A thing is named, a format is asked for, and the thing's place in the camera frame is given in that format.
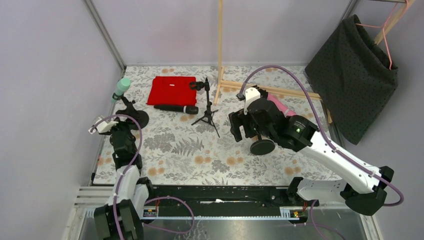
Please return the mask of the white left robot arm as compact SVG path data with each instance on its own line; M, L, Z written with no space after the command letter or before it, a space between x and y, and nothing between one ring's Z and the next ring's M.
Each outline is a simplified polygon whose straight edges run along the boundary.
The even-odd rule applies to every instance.
M113 147L112 158L116 167L116 179L112 194L103 206L94 210L94 223L100 240L142 240L144 228L141 221L143 207L153 193L148 177L141 177L143 167L140 150L132 131L142 133L149 117L142 119L127 114L97 117L90 134L108 135Z

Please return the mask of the round-base mic stand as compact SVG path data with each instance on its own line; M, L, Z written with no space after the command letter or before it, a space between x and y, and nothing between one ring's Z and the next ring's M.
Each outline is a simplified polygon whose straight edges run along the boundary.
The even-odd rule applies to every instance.
M254 155L262 156L271 153L276 146L272 140L262 139L262 136L268 137L269 134L267 126L271 121L266 118L265 110L269 108L272 102L267 100L269 93L266 90L258 86L257 88L261 94L261 98L252 102L247 108L248 113L252 117L250 125L258 137L258 140L250 146L250 152Z
M135 109L135 100L130 101L124 95L120 97L120 100L124 103L125 109L117 110L115 114L130 116L137 121L141 129L145 128L149 123L149 115L143 110Z

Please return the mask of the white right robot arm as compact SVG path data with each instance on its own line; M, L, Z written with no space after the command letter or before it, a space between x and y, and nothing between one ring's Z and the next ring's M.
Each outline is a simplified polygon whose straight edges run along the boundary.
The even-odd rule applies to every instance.
M250 146L253 155L271 153L276 146L313 158L340 180L312 180L294 177L286 189L286 199L293 204L325 201L344 203L366 216L383 207L394 170L388 166L372 166L346 151L336 152L325 141L316 124L301 115L286 116L276 104L265 98L254 100L246 109L228 115L230 132L236 142L257 136Z

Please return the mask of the mint green microphone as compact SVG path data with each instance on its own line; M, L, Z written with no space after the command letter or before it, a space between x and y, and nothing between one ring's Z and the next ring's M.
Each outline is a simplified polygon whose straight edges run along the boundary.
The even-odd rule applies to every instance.
M130 88L131 86L131 80L129 78L123 77L120 79L117 84L116 88L112 94L111 102L115 103L116 101L120 100L124 93Z

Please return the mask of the pink microphone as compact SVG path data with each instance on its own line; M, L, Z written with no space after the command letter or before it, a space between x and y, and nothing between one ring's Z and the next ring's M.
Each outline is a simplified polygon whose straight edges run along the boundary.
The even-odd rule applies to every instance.
M275 97L272 94L267 95L267 100L273 102L277 108L284 114L285 117L292 117L295 116L296 113L291 110L289 107L287 107L285 104L283 104L277 97Z

